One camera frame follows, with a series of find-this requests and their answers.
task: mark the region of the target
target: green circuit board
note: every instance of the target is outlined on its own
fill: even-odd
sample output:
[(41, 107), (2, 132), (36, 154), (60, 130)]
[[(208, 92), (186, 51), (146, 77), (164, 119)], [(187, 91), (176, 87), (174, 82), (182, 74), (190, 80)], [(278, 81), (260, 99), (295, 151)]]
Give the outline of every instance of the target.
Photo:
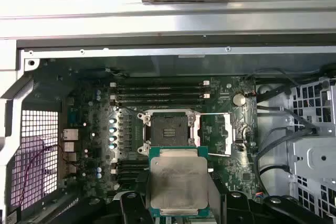
[[(236, 94), (244, 94), (243, 106), (233, 104)], [(129, 190), (132, 173), (119, 176), (117, 164), (128, 171), (146, 166), (147, 157), (137, 152), (143, 145), (143, 122), (137, 114), (146, 110), (191, 109), (199, 113), (231, 113), (236, 144), (229, 157), (210, 156), (209, 167), (219, 172), (229, 190), (245, 192), (250, 198), (258, 192), (252, 171), (253, 153), (257, 151), (257, 105), (253, 80), (243, 77), (126, 78), (117, 80), (82, 80), (69, 98), (68, 127), (79, 128), (79, 181), (85, 195), (109, 198), (120, 190)], [(118, 150), (110, 149), (110, 120), (116, 119)], [(209, 153), (224, 154), (225, 133), (222, 115), (201, 117), (201, 145)], [(101, 178), (96, 168), (102, 168)]]

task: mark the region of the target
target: motherboard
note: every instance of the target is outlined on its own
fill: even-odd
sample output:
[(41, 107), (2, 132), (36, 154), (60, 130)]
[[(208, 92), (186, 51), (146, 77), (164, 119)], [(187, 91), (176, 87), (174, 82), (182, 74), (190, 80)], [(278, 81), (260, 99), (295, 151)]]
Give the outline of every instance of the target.
[(67, 98), (68, 178), (85, 196), (112, 199), (148, 169), (151, 146), (208, 146), (208, 166), (229, 190), (259, 192), (255, 83), (244, 77), (81, 80)]

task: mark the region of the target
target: chip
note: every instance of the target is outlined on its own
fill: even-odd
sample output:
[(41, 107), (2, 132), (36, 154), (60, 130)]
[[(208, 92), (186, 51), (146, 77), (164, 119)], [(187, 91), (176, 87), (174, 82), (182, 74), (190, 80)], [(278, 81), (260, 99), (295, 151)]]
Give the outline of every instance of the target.
[(243, 180), (251, 180), (251, 174), (250, 173), (243, 173)]

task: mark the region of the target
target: screw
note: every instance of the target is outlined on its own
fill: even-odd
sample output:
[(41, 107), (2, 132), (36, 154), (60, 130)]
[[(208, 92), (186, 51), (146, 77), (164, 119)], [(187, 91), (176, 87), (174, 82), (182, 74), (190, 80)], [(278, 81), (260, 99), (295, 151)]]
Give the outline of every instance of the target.
[(97, 198), (91, 199), (89, 202), (89, 205), (92, 206), (92, 205), (98, 204), (99, 202), (100, 202), (100, 199), (97, 199)]
[(134, 199), (137, 195), (136, 194), (128, 194), (127, 198)]
[(281, 200), (278, 199), (278, 198), (271, 198), (270, 201), (271, 201), (273, 204), (280, 204), (280, 203), (281, 203)]
[(242, 196), (240, 193), (237, 193), (237, 192), (233, 192), (233, 193), (231, 193), (231, 195), (234, 198), (240, 198)]

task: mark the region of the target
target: cpu socket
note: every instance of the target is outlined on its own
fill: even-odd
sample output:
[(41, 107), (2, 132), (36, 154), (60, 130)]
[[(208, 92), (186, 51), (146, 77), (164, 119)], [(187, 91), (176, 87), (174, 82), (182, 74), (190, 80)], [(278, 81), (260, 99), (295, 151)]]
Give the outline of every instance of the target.
[(201, 116), (223, 115), (228, 136), (225, 139), (225, 154), (231, 155), (235, 134), (229, 113), (199, 113), (191, 109), (159, 109), (138, 113), (143, 121), (143, 146), (138, 153), (148, 156), (150, 146), (194, 146), (201, 145)]

